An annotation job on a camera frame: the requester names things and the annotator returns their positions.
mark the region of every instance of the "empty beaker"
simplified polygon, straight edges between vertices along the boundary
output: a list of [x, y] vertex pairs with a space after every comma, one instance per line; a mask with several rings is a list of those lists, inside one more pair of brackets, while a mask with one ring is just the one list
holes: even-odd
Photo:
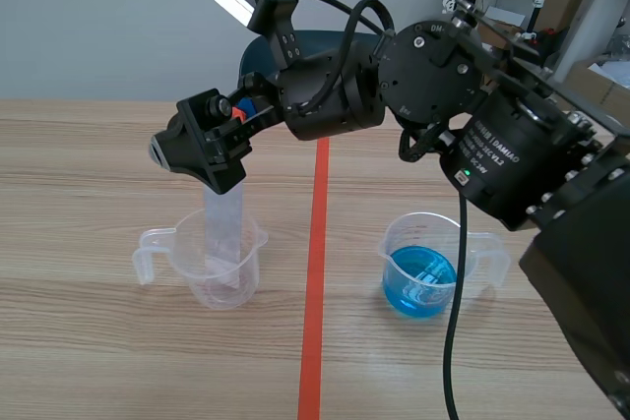
[[240, 242], [242, 259], [226, 261], [221, 258], [224, 245], [206, 230], [206, 213], [197, 210], [174, 228], [144, 232], [140, 237], [140, 247], [133, 255], [140, 283], [153, 282], [154, 254], [163, 253], [184, 277], [197, 300], [205, 306], [232, 309], [249, 300], [258, 286], [258, 249], [267, 243], [267, 233], [244, 213]]

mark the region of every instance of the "red tape line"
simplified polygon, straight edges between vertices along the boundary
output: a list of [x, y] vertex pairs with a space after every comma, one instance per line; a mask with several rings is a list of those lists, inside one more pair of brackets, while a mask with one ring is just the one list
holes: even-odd
[[322, 329], [324, 325], [324, 264], [328, 212], [328, 138], [317, 142], [311, 234], [306, 274], [306, 304], [302, 365], [299, 374], [297, 420], [319, 420], [322, 386]]

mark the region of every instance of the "beaker handle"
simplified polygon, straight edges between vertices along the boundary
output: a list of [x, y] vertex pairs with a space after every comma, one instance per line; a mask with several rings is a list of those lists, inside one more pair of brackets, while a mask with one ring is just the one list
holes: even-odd
[[170, 254], [173, 250], [175, 228], [147, 230], [140, 236], [140, 247], [134, 251], [132, 261], [140, 285], [151, 284], [156, 278], [154, 253]]
[[470, 250], [477, 261], [479, 258], [491, 260], [489, 282], [495, 287], [501, 287], [512, 266], [512, 258], [505, 251], [501, 238], [494, 233], [469, 233], [469, 241]]

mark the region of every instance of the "red component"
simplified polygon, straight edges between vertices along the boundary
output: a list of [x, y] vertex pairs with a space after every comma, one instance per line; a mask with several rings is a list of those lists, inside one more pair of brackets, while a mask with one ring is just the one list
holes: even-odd
[[240, 108], [232, 107], [232, 118], [240, 118], [240, 122], [243, 123], [247, 119], [247, 115]]

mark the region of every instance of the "gray wall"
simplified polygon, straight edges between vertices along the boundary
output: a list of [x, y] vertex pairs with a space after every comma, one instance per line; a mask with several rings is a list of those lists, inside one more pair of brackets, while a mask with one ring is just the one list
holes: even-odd
[[[399, 28], [441, 11], [441, 0], [381, 1]], [[346, 19], [304, 0], [294, 25], [342, 30]], [[0, 97], [175, 100], [211, 87], [228, 92], [253, 37], [212, 0], [0, 0]]]

